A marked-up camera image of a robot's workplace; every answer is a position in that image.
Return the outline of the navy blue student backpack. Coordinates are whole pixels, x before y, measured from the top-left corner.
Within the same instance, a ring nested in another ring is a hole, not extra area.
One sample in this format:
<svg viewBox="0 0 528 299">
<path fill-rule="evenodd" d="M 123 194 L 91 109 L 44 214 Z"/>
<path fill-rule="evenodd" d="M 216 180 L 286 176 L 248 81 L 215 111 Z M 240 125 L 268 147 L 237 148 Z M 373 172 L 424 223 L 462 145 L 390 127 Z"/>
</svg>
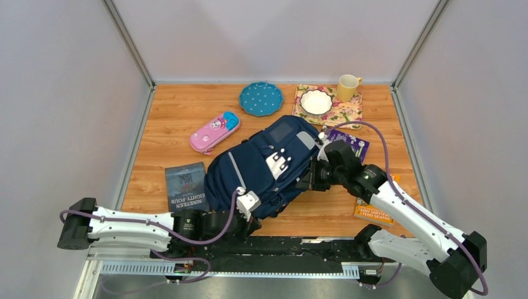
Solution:
<svg viewBox="0 0 528 299">
<path fill-rule="evenodd" d="M 302 193 L 296 183 L 318 155 L 319 131 L 304 118 L 284 115 L 239 145 L 220 153 L 204 178 L 205 198 L 213 211 L 230 209 L 238 187 L 254 192 L 257 219 L 276 217 Z"/>
</svg>

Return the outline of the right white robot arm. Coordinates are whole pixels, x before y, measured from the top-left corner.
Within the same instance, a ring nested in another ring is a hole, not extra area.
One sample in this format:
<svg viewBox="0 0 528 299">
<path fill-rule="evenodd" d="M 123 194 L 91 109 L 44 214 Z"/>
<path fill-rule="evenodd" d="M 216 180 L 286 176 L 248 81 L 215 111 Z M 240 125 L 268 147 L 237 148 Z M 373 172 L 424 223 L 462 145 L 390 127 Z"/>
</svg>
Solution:
<svg viewBox="0 0 528 299">
<path fill-rule="evenodd" d="M 485 282 L 487 241 L 480 233 L 467 234 L 438 218 L 383 169 L 362 164 L 344 141 L 324 145 L 319 154 L 310 159 L 296 184 L 298 188 L 324 192 L 332 185 L 343 186 L 350 195 L 383 210 L 414 236 L 406 239 L 369 224 L 355 238 L 355 252 L 361 260 L 384 257 L 414 268 L 449 298 L 463 298 L 477 281 Z"/>
</svg>

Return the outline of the purple paperback book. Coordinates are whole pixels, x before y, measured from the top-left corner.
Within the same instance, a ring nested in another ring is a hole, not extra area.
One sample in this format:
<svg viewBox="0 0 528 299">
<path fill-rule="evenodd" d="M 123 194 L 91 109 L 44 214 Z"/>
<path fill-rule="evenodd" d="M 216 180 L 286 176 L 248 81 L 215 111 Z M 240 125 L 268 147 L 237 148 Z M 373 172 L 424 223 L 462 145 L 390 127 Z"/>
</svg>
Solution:
<svg viewBox="0 0 528 299">
<path fill-rule="evenodd" d="M 347 134 L 343 131 L 332 130 L 328 134 L 329 141 L 339 141 L 344 140 L 349 144 L 356 154 L 356 157 L 359 158 L 360 162 L 363 163 L 367 155 L 370 143 L 366 140 L 360 139 L 354 135 Z"/>
</svg>

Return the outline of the dark blue 1984 book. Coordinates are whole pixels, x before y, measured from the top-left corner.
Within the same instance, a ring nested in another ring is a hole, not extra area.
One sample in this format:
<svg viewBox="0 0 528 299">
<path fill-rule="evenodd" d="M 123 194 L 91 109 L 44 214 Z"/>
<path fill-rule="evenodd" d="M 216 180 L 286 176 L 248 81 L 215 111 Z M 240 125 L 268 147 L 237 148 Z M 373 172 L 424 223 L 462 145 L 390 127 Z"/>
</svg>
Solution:
<svg viewBox="0 0 528 299">
<path fill-rule="evenodd" d="M 170 212 L 210 210 L 204 191 L 203 162 L 166 168 L 164 173 Z"/>
</svg>

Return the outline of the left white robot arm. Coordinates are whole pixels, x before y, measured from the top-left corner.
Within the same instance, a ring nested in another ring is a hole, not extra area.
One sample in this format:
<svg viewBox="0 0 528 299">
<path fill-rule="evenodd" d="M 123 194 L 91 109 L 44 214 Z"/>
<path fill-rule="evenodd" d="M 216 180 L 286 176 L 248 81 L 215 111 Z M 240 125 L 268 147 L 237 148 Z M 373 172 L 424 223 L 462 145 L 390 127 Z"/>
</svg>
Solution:
<svg viewBox="0 0 528 299">
<path fill-rule="evenodd" d="M 261 228 L 258 219 L 233 208 L 228 212 L 183 210 L 142 214 L 108 209 L 84 197 L 60 213 L 57 247 L 85 250 L 91 245 L 136 247 L 185 257 L 190 247 L 220 240 L 245 240 Z"/>
</svg>

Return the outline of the pink cartoon pencil case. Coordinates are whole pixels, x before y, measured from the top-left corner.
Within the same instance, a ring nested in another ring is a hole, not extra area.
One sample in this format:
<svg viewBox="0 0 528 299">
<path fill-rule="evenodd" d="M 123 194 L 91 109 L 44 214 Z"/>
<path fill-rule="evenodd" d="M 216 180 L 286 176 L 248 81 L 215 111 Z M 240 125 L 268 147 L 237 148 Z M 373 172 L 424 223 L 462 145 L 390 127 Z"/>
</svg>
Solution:
<svg viewBox="0 0 528 299">
<path fill-rule="evenodd" d="M 235 113 L 223 112 L 191 134 L 189 144 L 198 153 L 210 154 L 219 143 L 234 133 L 240 124 L 240 119 Z"/>
</svg>

